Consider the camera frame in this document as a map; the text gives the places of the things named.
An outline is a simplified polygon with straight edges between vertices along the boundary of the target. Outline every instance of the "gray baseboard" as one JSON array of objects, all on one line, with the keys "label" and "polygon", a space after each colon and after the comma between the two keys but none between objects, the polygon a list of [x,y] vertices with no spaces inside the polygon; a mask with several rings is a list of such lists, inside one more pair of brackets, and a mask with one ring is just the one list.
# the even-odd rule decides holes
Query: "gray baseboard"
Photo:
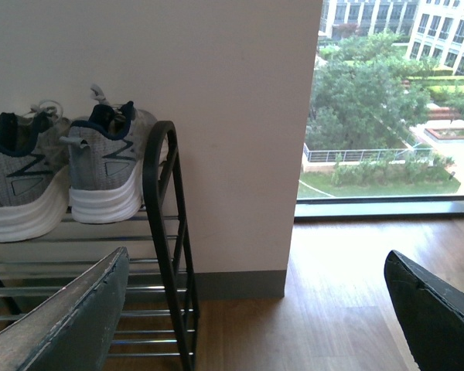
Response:
[{"label": "gray baseboard", "polygon": [[200,300],[283,298],[287,271],[196,273]]}]

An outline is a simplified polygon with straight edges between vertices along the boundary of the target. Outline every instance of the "glass pane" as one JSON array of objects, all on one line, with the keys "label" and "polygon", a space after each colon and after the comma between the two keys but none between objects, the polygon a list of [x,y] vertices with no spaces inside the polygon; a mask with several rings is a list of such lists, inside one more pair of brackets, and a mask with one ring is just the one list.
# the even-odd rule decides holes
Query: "glass pane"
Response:
[{"label": "glass pane", "polygon": [[464,196],[464,2],[325,0],[322,30],[298,198]]}]

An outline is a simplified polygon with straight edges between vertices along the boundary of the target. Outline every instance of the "white shoe sole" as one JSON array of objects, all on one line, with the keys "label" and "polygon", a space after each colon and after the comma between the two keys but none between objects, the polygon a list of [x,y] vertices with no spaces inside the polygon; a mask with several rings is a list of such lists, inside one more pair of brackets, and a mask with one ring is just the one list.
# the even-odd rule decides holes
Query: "white shoe sole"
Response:
[{"label": "white shoe sole", "polygon": [[117,189],[87,191],[70,189],[72,217],[80,223],[105,224],[132,218],[142,205],[142,161],[128,181]]},{"label": "white shoe sole", "polygon": [[69,166],[64,166],[36,201],[0,207],[0,242],[28,240],[55,228],[67,211],[68,189]]}]

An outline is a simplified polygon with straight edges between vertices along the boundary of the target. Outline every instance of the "wooden floor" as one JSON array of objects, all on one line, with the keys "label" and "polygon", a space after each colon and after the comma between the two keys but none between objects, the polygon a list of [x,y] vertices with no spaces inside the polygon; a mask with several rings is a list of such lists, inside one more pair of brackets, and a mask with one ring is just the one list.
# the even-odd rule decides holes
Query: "wooden floor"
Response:
[{"label": "wooden floor", "polygon": [[283,299],[200,303],[196,370],[418,370],[384,283],[390,250],[464,291],[464,219],[297,224]]}]

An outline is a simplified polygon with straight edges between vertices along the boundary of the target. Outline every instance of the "shoe logo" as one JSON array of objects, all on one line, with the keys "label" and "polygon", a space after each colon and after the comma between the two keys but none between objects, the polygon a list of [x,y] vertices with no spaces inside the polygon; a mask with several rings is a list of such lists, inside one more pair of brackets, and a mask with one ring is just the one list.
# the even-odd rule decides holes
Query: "shoe logo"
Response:
[{"label": "shoe logo", "polygon": [[43,177],[12,181],[12,191],[14,192],[14,196],[19,196],[28,192],[32,187],[40,184],[42,180]]},{"label": "shoe logo", "polygon": [[127,168],[130,164],[128,162],[106,162],[105,173],[107,176],[112,176]]},{"label": "shoe logo", "polygon": [[14,192],[15,196],[21,195],[33,187],[37,186],[38,184],[41,183],[43,180],[42,176],[39,175],[49,175],[53,174],[51,170],[42,170],[38,172],[28,172],[30,168],[32,168],[34,165],[38,164],[39,162],[43,161],[45,159],[45,155],[35,155],[33,153],[29,154],[32,156],[34,159],[26,166],[23,168],[17,170],[16,172],[13,172],[11,174],[7,175],[7,178],[15,178],[19,176],[27,176],[28,178],[26,179],[17,179],[13,180],[11,182],[12,184],[12,191]]},{"label": "shoe logo", "polygon": [[130,163],[128,161],[133,161],[135,162],[136,159],[131,156],[120,156],[120,154],[132,147],[134,142],[132,141],[126,141],[125,139],[122,139],[122,141],[125,143],[125,146],[118,149],[115,152],[112,152],[108,155],[103,156],[103,158],[109,158],[110,160],[119,160],[119,161],[107,161],[105,162],[105,173],[107,176],[112,176],[117,174],[118,172],[121,172],[125,168],[127,168]]},{"label": "shoe logo", "polygon": [[125,143],[125,146],[123,148],[120,148],[115,152],[109,153],[108,155],[103,156],[103,158],[109,158],[109,159],[112,159],[112,160],[126,160],[126,161],[134,161],[135,162],[136,159],[134,157],[119,156],[118,155],[119,153],[122,153],[126,149],[129,149],[130,147],[132,147],[132,145],[134,144],[134,142],[126,141],[125,139],[122,139],[122,141]]}]

